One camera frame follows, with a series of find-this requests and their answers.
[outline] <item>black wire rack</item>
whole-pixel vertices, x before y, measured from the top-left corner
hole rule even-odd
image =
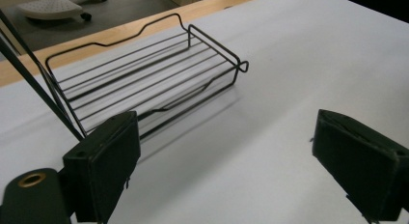
[[[50,63],[65,54],[90,46],[109,47],[139,37],[144,30],[175,17],[179,26],[160,40],[145,38],[88,61],[51,70]],[[108,118],[136,110],[141,140],[185,115],[234,84],[249,62],[208,34],[190,24],[183,26],[179,14],[169,14],[146,24],[136,35],[113,42],[85,43],[48,57],[45,62],[56,102],[84,136]]]

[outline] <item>brass ring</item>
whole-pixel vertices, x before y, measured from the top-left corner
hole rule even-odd
[[[18,182],[18,186],[24,187],[24,188],[31,187],[31,186],[34,186],[42,182],[44,179],[45,179],[45,173],[33,173],[21,179]]]

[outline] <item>white tabletop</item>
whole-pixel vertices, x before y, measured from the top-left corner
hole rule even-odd
[[[256,0],[193,23],[250,70],[143,143],[110,223],[367,223],[310,139],[328,109],[409,146],[409,25],[345,0]],[[1,190],[61,169],[76,140],[27,83],[0,102]]]

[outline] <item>dish rack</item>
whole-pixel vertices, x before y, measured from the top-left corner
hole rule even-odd
[[[157,35],[107,50],[51,70],[52,60],[96,45],[110,47],[139,37],[164,19],[177,18],[179,26]],[[60,109],[84,136],[108,118],[136,110],[140,139],[186,115],[234,84],[248,61],[198,27],[184,27],[179,14],[169,14],[143,26],[134,36],[102,44],[89,42],[53,54],[45,61],[48,88]]]

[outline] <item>gray floor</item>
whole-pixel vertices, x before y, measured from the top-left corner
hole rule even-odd
[[[32,50],[77,39],[127,22],[177,7],[171,0],[72,0],[93,16],[87,22],[80,16],[52,21],[33,21],[17,8],[4,9],[20,36]]]

